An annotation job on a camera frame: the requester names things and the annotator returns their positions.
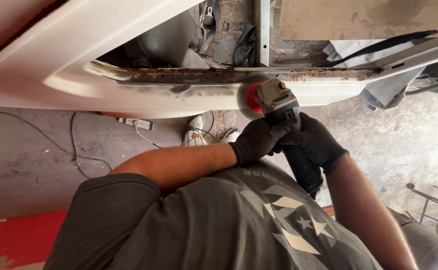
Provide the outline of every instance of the red painted wall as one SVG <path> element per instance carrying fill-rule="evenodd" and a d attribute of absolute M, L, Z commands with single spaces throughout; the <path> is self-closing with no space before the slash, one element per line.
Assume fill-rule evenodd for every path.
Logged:
<path fill-rule="evenodd" d="M 7 268 L 45 261 L 66 213 L 62 210 L 0 222 L 0 256 L 12 260 Z"/>

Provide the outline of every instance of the concrete floor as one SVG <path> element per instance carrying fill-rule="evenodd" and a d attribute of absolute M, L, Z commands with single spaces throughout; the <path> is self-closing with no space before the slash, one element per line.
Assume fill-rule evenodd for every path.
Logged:
<path fill-rule="evenodd" d="M 398 108 L 388 111 L 372 112 L 359 97 L 301 110 L 321 120 L 351 152 L 386 205 L 399 212 L 409 210 L 417 217 L 424 199 L 411 193 L 405 187 L 407 183 L 438 197 L 438 190 L 433 188 L 438 186 L 438 94 L 408 96 Z M 33 122 L 59 145 L 73 150 L 71 112 L 1 107 L 0 111 Z M 248 122 L 240 111 L 224 114 L 229 116 L 226 126 L 243 128 Z M 206 115 L 208 128 L 211 113 Z M 164 147 L 180 145 L 184 124 L 179 119 L 154 123 L 153 131 L 140 132 Z M 106 116 L 77 115 L 74 133 L 81 155 L 107 160 L 112 167 L 155 148 L 132 126 Z M 208 135 L 205 138 L 212 143 Z M 290 172 L 283 155 L 268 158 Z M 107 165 L 100 162 L 80 159 L 80 163 L 92 177 L 108 172 Z M 66 209 L 84 180 L 71 155 L 29 125 L 0 114 L 0 219 Z M 318 201 L 323 206 L 330 204 L 327 187 Z M 438 208 L 428 212 L 438 217 Z"/>

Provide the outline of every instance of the black nitrile glove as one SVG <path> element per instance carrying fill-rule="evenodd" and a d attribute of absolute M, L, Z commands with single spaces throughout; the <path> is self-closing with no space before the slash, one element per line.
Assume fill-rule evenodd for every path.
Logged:
<path fill-rule="evenodd" d="M 319 120 L 300 112 L 302 131 L 293 131 L 277 143 L 279 145 L 296 145 L 316 166 L 322 167 L 324 174 L 332 172 L 339 159 L 348 150 L 342 148 Z"/>
<path fill-rule="evenodd" d="M 298 119 L 289 119 L 276 126 L 269 127 L 264 118 L 247 124 L 237 140 L 229 143 L 236 152 L 237 166 L 254 162 L 266 154 L 272 154 L 276 142 L 292 130 L 299 129 Z"/>

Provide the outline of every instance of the forearm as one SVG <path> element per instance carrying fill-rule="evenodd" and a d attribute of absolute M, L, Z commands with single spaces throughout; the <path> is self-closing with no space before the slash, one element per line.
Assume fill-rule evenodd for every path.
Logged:
<path fill-rule="evenodd" d="M 399 225 L 352 158 L 326 175 L 336 220 L 357 235 L 385 269 L 417 269 Z"/>
<path fill-rule="evenodd" d="M 229 144 L 180 146 L 142 153 L 120 164 L 109 174 L 144 175 L 154 181 L 162 192 L 170 192 L 236 164 L 236 154 Z"/>

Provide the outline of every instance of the white sneaker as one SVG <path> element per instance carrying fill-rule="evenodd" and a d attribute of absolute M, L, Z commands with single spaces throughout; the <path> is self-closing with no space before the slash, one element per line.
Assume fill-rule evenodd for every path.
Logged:
<path fill-rule="evenodd" d="M 192 119 L 192 121 L 189 122 L 189 125 L 197 128 L 197 129 L 202 129 L 204 127 L 204 122 L 205 122 L 204 114 L 199 114 L 196 117 L 194 117 L 194 119 Z"/>
<path fill-rule="evenodd" d="M 224 138 L 222 138 L 221 143 L 232 143 L 237 140 L 237 137 L 239 137 L 240 131 L 238 128 L 232 128 L 229 129 L 229 131 L 226 133 Z"/>

